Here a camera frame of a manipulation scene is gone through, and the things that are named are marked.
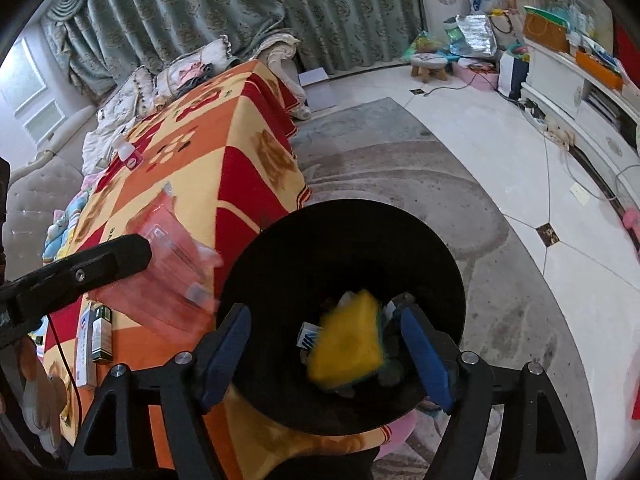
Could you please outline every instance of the carpet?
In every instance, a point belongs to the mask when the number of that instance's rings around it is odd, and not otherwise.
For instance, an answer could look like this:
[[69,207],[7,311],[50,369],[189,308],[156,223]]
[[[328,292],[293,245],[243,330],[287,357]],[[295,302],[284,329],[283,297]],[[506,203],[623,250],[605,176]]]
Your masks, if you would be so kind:
[[[466,292],[461,348],[489,364],[539,361],[558,392],[588,478],[596,469],[596,424],[580,355],[551,290],[491,198],[451,152],[390,98],[299,124],[291,140],[310,202],[366,198],[400,207],[433,229],[454,255]],[[418,407],[418,424],[376,479],[422,479],[448,417]],[[494,406],[475,480],[488,479],[502,420]]]

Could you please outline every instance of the orange box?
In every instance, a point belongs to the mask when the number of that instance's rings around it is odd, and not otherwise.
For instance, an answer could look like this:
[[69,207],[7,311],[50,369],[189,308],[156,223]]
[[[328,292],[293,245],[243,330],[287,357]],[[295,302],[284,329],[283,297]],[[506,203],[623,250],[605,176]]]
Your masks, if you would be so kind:
[[594,78],[596,78],[608,88],[618,91],[622,90],[622,78],[615,72],[612,72],[607,67],[605,67],[597,59],[589,56],[588,54],[578,51],[575,54],[575,62],[579,67],[589,72],[594,76]]

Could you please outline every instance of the yellow sponge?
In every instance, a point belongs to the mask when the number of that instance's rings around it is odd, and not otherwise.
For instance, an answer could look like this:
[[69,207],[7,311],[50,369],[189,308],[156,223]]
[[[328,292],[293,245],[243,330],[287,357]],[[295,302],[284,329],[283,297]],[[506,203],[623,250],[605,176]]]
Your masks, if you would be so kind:
[[366,290],[321,319],[306,374],[323,390],[357,383],[385,363],[380,308]]

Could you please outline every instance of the blue gripper pad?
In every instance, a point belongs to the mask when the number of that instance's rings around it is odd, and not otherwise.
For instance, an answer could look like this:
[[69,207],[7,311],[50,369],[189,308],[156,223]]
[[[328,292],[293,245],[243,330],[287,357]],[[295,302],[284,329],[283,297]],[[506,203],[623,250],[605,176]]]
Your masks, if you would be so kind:
[[206,413],[222,402],[250,332],[251,312],[247,306],[243,306],[207,365],[204,374],[204,391],[200,399],[200,405]]
[[402,311],[400,330],[427,395],[449,413],[454,404],[449,389],[449,373],[414,313],[408,308]]

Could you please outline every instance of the red plastic bag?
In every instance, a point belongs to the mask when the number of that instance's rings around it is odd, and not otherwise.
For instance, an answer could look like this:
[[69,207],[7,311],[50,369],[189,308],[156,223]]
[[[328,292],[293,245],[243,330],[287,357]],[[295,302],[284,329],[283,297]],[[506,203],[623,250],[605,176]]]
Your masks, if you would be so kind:
[[90,292],[89,299],[192,348],[213,328],[217,307],[213,269],[222,265],[222,259],[215,250],[194,240],[180,224],[169,185],[129,220],[125,234],[139,234],[149,240],[149,266]]

